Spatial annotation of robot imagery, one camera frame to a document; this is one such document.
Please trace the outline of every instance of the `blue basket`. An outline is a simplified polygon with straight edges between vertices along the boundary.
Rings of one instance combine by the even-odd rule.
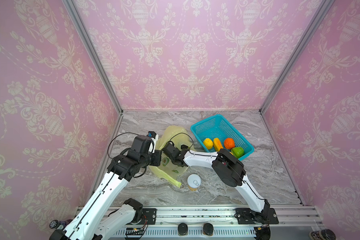
[[[191,131],[206,152],[216,152],[214,147],[208,150],[203,144],[203,141],[206,138],[210,138],[213,141],[215,137],[220,139],[223,146],[224,140],[230,137],[235,141],[236,147],[242,147],[245,154],[239,158],[240,161],[245,159],[254,151],[253,146],[248,142],[248,140],[246,140],[245,137],[220,114],[216,114],[215,116],[211,116],[193,124],[191,126]]]

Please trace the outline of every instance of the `pink wallpaper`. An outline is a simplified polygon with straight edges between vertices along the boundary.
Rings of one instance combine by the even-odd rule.
[[[0,240],[72,217],[116,116],[61,1],[0,1]]]
[[[265,117],[307,203],[360,239],[360,0],[334,2]]]
[[[123,109],[258,109],[321,0],[75,0]]]

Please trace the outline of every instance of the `black cable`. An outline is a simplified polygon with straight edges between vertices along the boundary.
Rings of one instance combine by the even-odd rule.
[[[154,153],[154,150],[155,150],[155,142],[151,139],[150,142],[152,143],[152,151],[151,153]]]
[[[148,227],[148,220],[147,220],[147,217],[144,215],[144,218],[145,218],[145,222],[144,222],[144,225],[143,225],[143,227],[141,227],[140,229],[142,229],[142,228],[144,228],[145,226],[145,229],[144,229],[144,232],[143,232],[143,234],[140,236],[140,238],[144,235],[144,233],[145,233],[145,231],[147,230],[147,227]],[[136,232],[130,232],[130,233],[125,233],[125,237],[126,238],[129,238],[128,236],[129,235],[138,235]]]
[[[204,156],[204,157],[216,157],[216,156],[211,156],[211,155],[202,155],[202,154],[197,154],[197,153],[192,153],[193,155],[198,155],[198,156]]]
[[[237,176],[239,176],[239,178],[240,178],[240,180],[243,182],[243,183],[246,183],[246,182],[244,182],[243,181],[243,179],[241,178],[241,176],[231,167],[231,166],[229,166],[230,168],[231,168],[231,170],[232,171],[234,171],[235,173],[236,173],[236,175]],[[249,187],[250,187],[250,190],[253,192],[253,194],[258,198],[258,199],[260,199],[260,200],[265,200],[265,199],[263,199],[263,198],[259,198],[259,196],[254,192],[254,190],[251,188],[251,186],[249,185],[249,184],[247,184]]]
[[[109,182],[112,180],[113,176],[115,175],[115,173],[112,174],[112,176],[110,177],[110,180],[107,182],[107,184],[104,186],[103,190],[101,190],[101,192],[104,191],[104,189],[106,189],[106,187],[108,186]],[[76,229],[80,224],[81,224],[81,221],[83,220],[83,218],[87,215],[87,213],[89,212],[89,210],[92,208],[92,206],[95,204],[95,202],[97,201],[97,199],[100,197],[101,194],[99,194],[96,199],[93,201],[93,203],[91,204],[91,206],[88,208],[87,212],[81,217],[79,223],[76,225],[76,227],[74,227],[74,229]],[[68,239],[71,238],[71,236],[73,235],[73,233],[75,233],[75,231],[73,231],[71,233],[71,235],[68,237]]]
[[[134,132],[123,132],[123,133],[121,133],[121,134],[117,135],[116,137],[121,136],[121,135],[123,135],[123,134],[127,134],[127,133],[131,133],[131,134],[139,135],[139,134],[134,133]],[[114,139],[112,139],[112,140],[111,140],[111,142],[110,142],[110,143],[109,143],[109,145],[108,145],[107,155],[108,155],[108,157],[109,157],[109,158],[111,158],[111,157],[110,157],[110,155],[109,155],[109,147],[110,147],[110,145],[112,144],[112,142],[116,139],[116,137],[114,137]]]
[[[253,194],[254,194],[258,199],[260,199],[260,200],[265,200],[265,199],[263,199],[263,198],[259,198],[259,196],[254,193],[254,191],[253,191],[253,189],[251,188],[251,186],[250,186],[249,184],[247,184],[247,185],[250,187],[250,189],[252,190]]]
[[[138,240],[140,240],[140,238],[142,237],[142,236],[144,236],[144,234],[145,234],[145,231],[147,230],[147,228],[148,228],[148,223],[147,223],[147,226],[145,227],[145,229],[144,229],[144,232],[143,232],[143,234],[139,237],[139,239]]]
[[[144,172],[141,174],[141,175],[139,175],[139,176],[137,176],[137,177],[134,177],[134,178],[138,178],[138,177],[141,177],[141,176],[143,176],[144,174],[145,174],[145,172],[147,171],[147,167],[144,167]]]
[[[179,133],[176,134],[175,136],[171,137],[171,139],[170,139],[168,142],[170,142],[170,141],[172,140],[172,138],[176,137],[176,136],[179,135],[179,134],[185,134],[185,135],[187,135],[187,136],[192,140],[192,145],[189,147],[189,148],[191,148],[191,147],[193,146],[193,139],[191,138],[191,136],[189,136],[188,134],[186,134],[186,133],[184,133],[184,132],[179,132]]]

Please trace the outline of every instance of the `gray marble surface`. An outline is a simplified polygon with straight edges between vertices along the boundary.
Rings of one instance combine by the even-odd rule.
[[[202,119],[215,114],[223,115],[254,146],[254,153],[242,163],[256,190],[270,204],[300,203],[292,182],[285,170],[279,154],[266,131],[258,110],[245,111],[168,111],[124,112],[119,133],[135,132],[146,135],[155,131],[161,136],[170,125],[187,129],[195,141],[195,149],[204,151],[192,134],[190,127]],[[130,147],[134,136],[124,134],[116,139],[111,156],[116,156],[123,149]],[[198,174],[202,179],[199,189],[192,192],[187,187],[187,178]],[[169,184],[156,177],[149,169],[144,176],[132,179],[120,192],[112,206],[120,206],[128,198],[134,198],[144,205],[201,205],[201,204],[245,204],[245,200],[232,187],[222,183],[212,169],[189,167],[178,177],[182,188]]]

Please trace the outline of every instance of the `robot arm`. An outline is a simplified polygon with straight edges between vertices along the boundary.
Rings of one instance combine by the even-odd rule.
[[[142,216],[142,204],[129,199],[119,211],[100,223],[109,206],[140,168],[159,166],[162,151],[154,147],[158,135],[149,132],[147,136],[135,137],[132,146],[114,157],[107,168],[99,187],[91,196],[80,214],[64,229],[55,230],[50,240],[106,240],[116,230],[130,222],[138,222]]]
[[[188,148],[181,151],[168,142],[162,149],[173,164],[178,166],[201,166],[212,168],[228,186],[234,187],[253,211],[257,222],[265,223],[268,218],[269,203],[256,191],[244,170],[244,165],[228,150],[219,152],[196,152]]]

